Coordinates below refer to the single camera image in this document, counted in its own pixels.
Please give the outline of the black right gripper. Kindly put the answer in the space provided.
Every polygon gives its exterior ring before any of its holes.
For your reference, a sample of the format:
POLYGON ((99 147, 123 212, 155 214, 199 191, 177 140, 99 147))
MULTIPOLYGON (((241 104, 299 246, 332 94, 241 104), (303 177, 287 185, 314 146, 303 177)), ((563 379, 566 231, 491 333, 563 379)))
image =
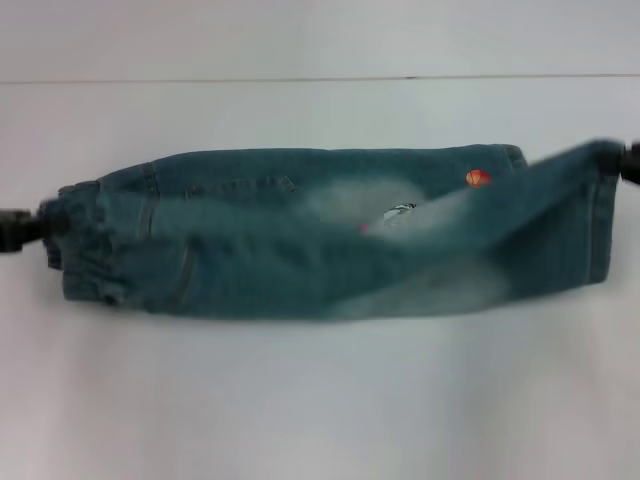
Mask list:
POLYGON ((630 145, 624 154, 622 142, 602 141, 599 155, 601 173, 620 172, 624 181, 640 186, 640 141, 630 145))

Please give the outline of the blue denim shorts basketball print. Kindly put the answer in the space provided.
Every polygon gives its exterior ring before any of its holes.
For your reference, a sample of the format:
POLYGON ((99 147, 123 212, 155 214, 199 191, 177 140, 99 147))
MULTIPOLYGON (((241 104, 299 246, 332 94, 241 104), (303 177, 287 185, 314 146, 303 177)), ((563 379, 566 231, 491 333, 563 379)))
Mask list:
POLYGON ((64 297, 219 319, 462 314, 604 281, 619 173, 592 141, 191 152, 62 188, 64 297))

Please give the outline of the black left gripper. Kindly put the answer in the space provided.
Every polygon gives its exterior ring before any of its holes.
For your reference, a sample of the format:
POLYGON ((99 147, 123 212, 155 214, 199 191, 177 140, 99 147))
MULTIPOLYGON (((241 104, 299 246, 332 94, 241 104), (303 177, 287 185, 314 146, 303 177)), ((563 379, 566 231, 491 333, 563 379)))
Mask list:
POLYGON ((28 210, 0 209, 0 253, 20 252, 32 241, 65 234, 67 225, 68 214, 62 201, 44 201, 33 214, 28 210))

